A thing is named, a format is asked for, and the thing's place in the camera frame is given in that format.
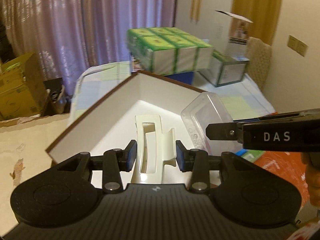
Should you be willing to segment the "person's right hand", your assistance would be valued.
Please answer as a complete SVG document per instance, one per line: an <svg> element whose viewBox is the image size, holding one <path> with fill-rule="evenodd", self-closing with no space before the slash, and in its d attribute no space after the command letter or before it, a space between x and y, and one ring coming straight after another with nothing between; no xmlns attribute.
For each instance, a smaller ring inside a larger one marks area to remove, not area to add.
<svg viewBox="0 0 320 240"><path fill-rule="evenodd" d="M302 159L302 163L306 165L305 180L308 185L310 204L319 209L319 206L320 206L319 170L313 167L308 153L302 153L301 159Z"/></svg>

